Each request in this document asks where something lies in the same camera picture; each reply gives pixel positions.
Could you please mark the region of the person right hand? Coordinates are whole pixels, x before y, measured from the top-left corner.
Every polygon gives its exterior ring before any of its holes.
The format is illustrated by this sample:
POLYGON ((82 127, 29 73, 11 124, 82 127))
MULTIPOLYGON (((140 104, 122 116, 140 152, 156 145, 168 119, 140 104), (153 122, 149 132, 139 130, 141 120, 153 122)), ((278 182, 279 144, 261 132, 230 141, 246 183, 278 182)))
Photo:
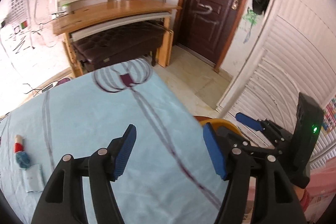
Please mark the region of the person right hand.
POLYGON ((303 199, 303 196, 305 194, 305 189, 300 188, 299 186, 293 185, 293 189, 297 195, 297 198, 299 201, 301 201, 303 199))

